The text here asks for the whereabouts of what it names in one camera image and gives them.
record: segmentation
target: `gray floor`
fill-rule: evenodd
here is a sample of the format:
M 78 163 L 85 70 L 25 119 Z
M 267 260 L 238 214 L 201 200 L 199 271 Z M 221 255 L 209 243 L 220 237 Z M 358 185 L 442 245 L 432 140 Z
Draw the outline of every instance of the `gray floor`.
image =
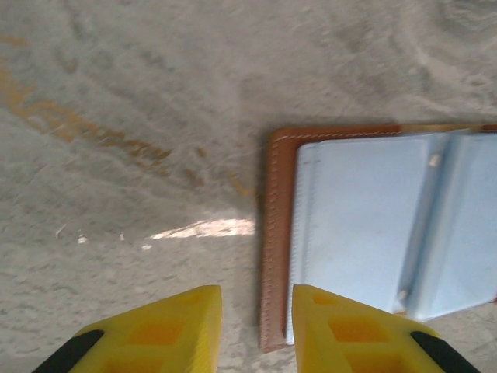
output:
M 267 133 L 497 120 L 495 0 L 1 0 L 0 17 L 2 372 L 209 283 L 219 371 L 295 371 L 292 349 L 257 348 Z M 429 324 L 490 373 L 496 320 Z

